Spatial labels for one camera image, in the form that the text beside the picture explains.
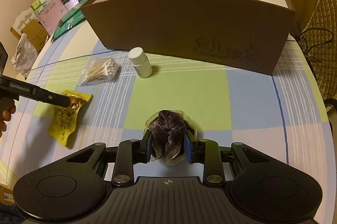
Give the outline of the person's left hand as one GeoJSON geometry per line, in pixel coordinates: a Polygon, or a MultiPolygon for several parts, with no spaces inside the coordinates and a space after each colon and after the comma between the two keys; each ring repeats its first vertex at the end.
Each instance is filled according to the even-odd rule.
{"type": "Polygon", "coordinates": [[[7,123],[11,120],[12,115],[16,112],[16,105],[12,98],[1,98],[1,120],[0,120],[0,136],[7,130],[7,123]]]}

